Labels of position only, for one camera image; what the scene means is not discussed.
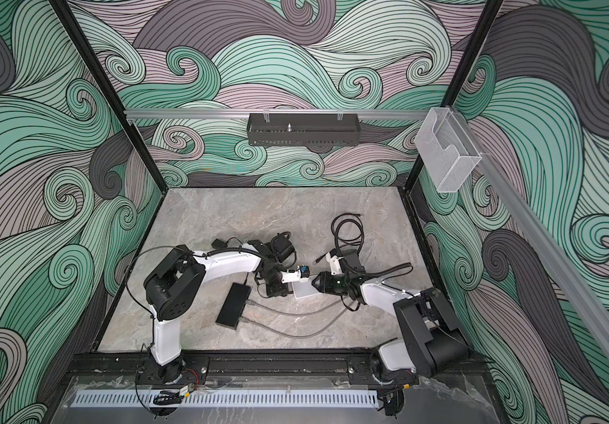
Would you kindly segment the black power adapter with cable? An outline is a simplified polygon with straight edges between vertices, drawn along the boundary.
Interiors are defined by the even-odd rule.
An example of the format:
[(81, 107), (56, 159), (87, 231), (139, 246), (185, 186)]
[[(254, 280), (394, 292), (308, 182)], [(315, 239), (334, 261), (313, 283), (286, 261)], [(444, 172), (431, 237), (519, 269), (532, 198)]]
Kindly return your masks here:
[(231, 237), (228, 240), (216, 238), (212, 244), (212, 249), (207, 253), (208, 256), (225, 254), (225, 253), (249, 253), (254, 252), (253, 246), (247, 243), (242, 243), (239, 238)]

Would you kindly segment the white network switch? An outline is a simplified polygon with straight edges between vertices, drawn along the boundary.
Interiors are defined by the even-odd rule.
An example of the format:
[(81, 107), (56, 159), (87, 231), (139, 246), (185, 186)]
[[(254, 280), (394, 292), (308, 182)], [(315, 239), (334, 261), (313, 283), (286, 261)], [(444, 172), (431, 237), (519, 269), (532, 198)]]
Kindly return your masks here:
[(296, 300), (302, 300), (320, 294), (309, 279), (293, 282), (291, 288), (292, 294)]

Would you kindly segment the black network switch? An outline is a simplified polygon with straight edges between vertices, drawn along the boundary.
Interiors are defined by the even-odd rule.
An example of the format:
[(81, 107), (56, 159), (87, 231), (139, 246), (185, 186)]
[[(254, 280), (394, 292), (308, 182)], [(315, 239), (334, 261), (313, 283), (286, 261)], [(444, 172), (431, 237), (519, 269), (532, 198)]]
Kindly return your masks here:
[(235, 330), (242, 317), (251, 288), (246, 284), (233, 283), (221, 306), (215, 323), (223, 328)]

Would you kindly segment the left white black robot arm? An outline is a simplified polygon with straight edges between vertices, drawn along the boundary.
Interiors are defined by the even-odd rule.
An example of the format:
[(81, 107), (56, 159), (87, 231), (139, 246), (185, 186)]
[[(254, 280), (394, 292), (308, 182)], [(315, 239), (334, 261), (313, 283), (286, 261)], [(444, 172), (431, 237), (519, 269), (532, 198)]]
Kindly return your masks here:
[(186, 245), (168, 246), (168, 254), (146, 277), (144, 309), (153, 320), (153, 342), (149, 348), (160, 369), (182, 366), (181, 317), (191, 308), (202, 284), (233, 274), (258, 274), (265, 281), (283, 282), (283, 276), (297, 251), (290, 233), (282, 232), (263, 243), (250, 240), (230, 247), (216, 240), (208, 252), (194, 251)]

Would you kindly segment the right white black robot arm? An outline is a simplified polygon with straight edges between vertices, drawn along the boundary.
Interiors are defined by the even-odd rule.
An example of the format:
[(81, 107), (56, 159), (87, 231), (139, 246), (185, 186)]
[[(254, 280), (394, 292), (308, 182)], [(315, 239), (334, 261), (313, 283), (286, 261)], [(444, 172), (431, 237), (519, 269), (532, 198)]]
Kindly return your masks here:
[(401, 337), (377, 348), (380, 372), (409, 371), (432, 377), (471, 356), (461, 323), (445, 294), (429, 287), (410, 291), (388, 284), (397, 272), (412, 270), (403, 263), (381, 272), (368, 272), (352, 250), (333, 249), (318, 259), (328, 271), (320, 272), (312, 286), (320, 293), (375, 307), (396, 318)]

